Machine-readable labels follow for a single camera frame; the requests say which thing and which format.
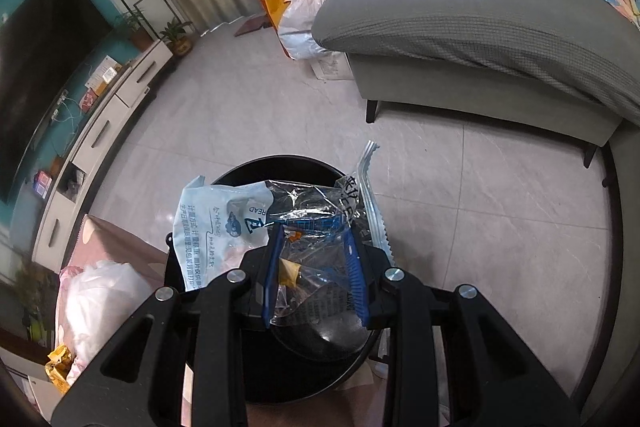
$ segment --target white cabinet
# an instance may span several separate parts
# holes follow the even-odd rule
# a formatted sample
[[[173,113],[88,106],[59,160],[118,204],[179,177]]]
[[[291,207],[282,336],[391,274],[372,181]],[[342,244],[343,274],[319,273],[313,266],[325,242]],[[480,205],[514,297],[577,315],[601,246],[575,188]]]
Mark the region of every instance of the white cabinet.
[[[40,224],[40,238],[34,250],[33,260],[54,272],[59,272],[62,267],[66,244],[73,226],[75,206],[73,201],[60,192],[54,192],[49,209]]]
[[[73,232],[83,217],[82,209],[88,206],[85,201],[87,194],[91,193],[92,186],[100,183],[98,170],[144,99],[149,82],[171,57],[172,53],[164,42],[156,41],[136,59],[129,71],[114,79],[114,84],[97,102],[98,107],[71,147],[62,166],[62,174],[50,189],[52,193],[45,206],[31,257],[36,263],[60,272],[67,249],[76,240]],[[71,201],[62,194],[66,184],[63,180],[65,173],[75,174],[75,168],[84,172],[84,182],[76,201]]]
[[[114,96],[95,119],[71,162],[85,174],[93,172],[113,144],[128,112],[129,107]]]
[[[118,88],[118,97],[129,107],[133,107],[148,83],[171,56],[169,48],[158,42],[128,73],[124,83]]]

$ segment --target plastic bag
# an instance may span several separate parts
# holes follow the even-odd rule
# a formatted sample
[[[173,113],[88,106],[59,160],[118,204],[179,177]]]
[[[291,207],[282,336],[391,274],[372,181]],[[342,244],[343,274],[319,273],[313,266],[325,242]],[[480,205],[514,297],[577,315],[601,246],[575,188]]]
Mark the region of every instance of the plastic bag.
[[[237,268],[245,252],[269,239],[264,226],[273,195],[265,182],[228,187],[204,180],[182,190],[175,213],[174,250],[187,291]]]
[[[76,356],[66,381],[74,383],[102,346],[151,295],[151,286],[127,264],[98,261],[69,283],[66,320]]]
[[[338,214],[333,221],[325,219],[326,226],[316,227],[312,233],[298,232],[300,236],[292,236],[289,232],[289,241],[280,254],[280,285],[272,324],[313,323],[354,309],[344,261],[344,234],[352,222],[364,244],[385,251],[391,264],[395,264],[369,180],[371,157],[378,147],[369,141],[354,172],[339,179],[336,187],[315,187]],[[325,213],[329,213],[329,208],[324,209]],[[283,222],[290,227],[300,226],[291,220]]]
[[[311,36],[311,26],[324,0],[291,0],[278,26],[280,42],[294,60],[318,58],[329,53]]]
[[[287,294],[284,285],[280,286],[279,316],[290,314],[328,285],[332,289],[326,291],[337,302],[331,311],[344,311],[348,287],[342,234],[352,219],[359,220],[365,241],[373,239],[372,245],[382,245],[380,248],[391,256],[367,174],[376,147],[370,142],[356,171],[335,187],[273,180],[228,187],[205,185],[203,176],[189,183],[182,191],[174,220],[174,249],[187,291],[204,287],[240,266],[245,252],[267,244],[267,226],[282,223],[289,240],[281,259],[300,265],[295,273],[302,280],[297,288],[290,288],[296,293]],[[292,297],[295,306],[291,305]],[[319,317],[316,312],[309,313],[305,320]]]

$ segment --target box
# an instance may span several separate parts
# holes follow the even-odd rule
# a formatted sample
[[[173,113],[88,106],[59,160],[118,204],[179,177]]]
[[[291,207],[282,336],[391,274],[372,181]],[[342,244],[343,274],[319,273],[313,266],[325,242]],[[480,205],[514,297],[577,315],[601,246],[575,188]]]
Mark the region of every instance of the box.
[[[98,95],[93,89],[88,89],[84,96],[80,99],[80,110],[84,113],[88,112],[98,100]]]
[[[326,57],[309,61],[318,80],[353,80],[353,72],[347,60],[347,55],[332,52]]]
[[[49,192],[50,186],[51,176],[49,176],[45,171],[39,170],[33,177],[33,188],[36,193],[44,199],[47,197],[47,192]]]
[[[84,87],[92,89],[95,94],[100,96],[121,67],[119,63],[107,55],[100,64],[98,64],[98,67],[95,68],[89,80],[84,83]]]

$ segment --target marble tile floor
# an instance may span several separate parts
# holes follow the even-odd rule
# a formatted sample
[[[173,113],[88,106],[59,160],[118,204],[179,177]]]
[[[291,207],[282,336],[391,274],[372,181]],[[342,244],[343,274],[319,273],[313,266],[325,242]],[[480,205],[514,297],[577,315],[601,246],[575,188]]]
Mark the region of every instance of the marble tile floor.
[[[350,171],[375,140],[372,187],[399,266],[446,289],[477,285],[571,393],[608,279],[602,159],[584,169],[565,140],[409,105],[381,103],[367,124],[353,81],[317,80],[272,30],[234,38],[237,24],[200,39],[167,79],[91,213],[165,250],[197,175],[281,153]]]

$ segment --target sofa cushion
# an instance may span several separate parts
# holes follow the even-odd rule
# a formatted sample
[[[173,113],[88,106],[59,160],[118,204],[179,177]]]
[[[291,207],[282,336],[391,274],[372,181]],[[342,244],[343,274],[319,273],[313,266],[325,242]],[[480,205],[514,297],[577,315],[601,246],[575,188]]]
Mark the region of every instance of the sofa cushion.
[[[603,0],[326,0],[312,32],[329,50],[538,79],[640,124],[640,33]]]

